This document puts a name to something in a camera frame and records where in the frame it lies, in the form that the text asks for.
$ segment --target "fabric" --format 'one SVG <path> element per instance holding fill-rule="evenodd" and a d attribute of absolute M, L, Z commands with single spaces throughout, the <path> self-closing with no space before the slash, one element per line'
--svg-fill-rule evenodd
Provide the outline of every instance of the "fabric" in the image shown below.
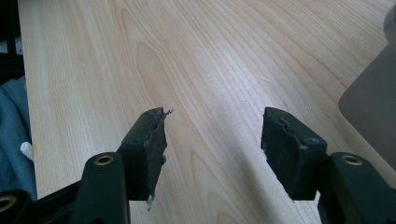
<path fill-rule="evenodd" d="M 37 199 L 35 167 L 21 152 L 32 142 L 24 78 L 0 87 L 0 191 L 23 189 Z"/>

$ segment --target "wooden table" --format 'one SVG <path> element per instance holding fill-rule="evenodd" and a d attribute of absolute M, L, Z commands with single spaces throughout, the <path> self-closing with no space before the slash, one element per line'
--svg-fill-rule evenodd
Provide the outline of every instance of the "wooden table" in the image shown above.
<path fill-rule="evenodd" d="M 115 151 L 144 111 L 174 107 L 150 211 L 133 223 L 318 223 L 260 149 L 266 106 L 395 172 L 337 103 L 384 48 L 394 1 L 20 0 L 39 197 Z"/>

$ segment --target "metal screw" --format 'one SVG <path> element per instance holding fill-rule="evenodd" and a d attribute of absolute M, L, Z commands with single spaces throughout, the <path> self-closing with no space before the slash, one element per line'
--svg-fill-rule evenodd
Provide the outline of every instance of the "metal screw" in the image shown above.
<path fill-rule="evenodd" d="M 98 159 L 95 160 L 96 165 L 107 165 L 111 162 L 113 162 L 113 157 L 112 156 L 101 156 Z"/>
<path fill-rule="evenodd" d="M 349 155 L 342 155 L 341 159 L 350 164 L 350 165 L 363 165 L 363 161 L 361 161 L 359 158 L 353 157 L 353 156 L 349 156 Z"/>

